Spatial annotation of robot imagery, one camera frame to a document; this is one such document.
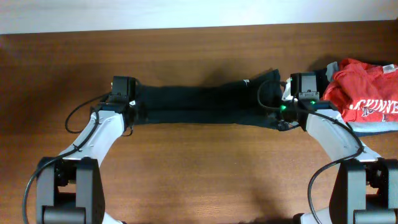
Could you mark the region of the black Nike t-shirt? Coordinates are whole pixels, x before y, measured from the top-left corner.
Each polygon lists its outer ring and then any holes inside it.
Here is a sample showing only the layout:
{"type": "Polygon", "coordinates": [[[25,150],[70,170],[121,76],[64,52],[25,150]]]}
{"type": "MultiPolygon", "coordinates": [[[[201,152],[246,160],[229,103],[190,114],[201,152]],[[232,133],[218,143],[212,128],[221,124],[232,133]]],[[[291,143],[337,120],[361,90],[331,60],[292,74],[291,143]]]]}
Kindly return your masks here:
{"type": "Polygon", "coordinates": [[[242,124],[285,131],[289,125],[279,114],[258,104],[280,105],[279,81],[279,71],[272,70],[216,87],[141,85],[135,124],[242,124]]]}

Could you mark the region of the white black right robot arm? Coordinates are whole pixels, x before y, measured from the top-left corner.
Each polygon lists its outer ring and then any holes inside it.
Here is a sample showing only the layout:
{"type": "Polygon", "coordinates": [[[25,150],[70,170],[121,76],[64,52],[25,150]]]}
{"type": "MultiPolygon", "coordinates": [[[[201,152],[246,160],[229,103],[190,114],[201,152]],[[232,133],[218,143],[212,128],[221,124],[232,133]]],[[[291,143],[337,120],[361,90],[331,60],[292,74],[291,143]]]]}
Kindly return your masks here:
{"type": "Polygon", "coordinates": [[[292,74],[282,98],[281,115],[298,122],[331,159],[313,174],[308,184],[310,212],[296,214],[293,222],[396,224],[397,160],[384,159],[368,148],[345,124],[333,104],[320,100],[313,72],[292,74]],[[315,210],[313,183],[333,166],[338,166],[338,173],[329,206],[315,210]]]}

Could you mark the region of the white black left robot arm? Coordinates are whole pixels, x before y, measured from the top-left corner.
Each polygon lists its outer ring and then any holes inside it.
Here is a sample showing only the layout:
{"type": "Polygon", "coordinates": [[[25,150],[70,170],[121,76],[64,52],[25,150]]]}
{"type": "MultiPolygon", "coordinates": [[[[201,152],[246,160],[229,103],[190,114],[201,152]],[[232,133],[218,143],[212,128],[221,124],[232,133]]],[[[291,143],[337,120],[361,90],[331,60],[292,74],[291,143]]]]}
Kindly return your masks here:
{"type": "Polygon", "coordinates": [[[36,184],[37,223],[118,223],[106,213],[100,166],[113,143],[133,130],[139,84],[115,76],[74,142],[58,156],[41,158],[25,189],[36,184]]]}

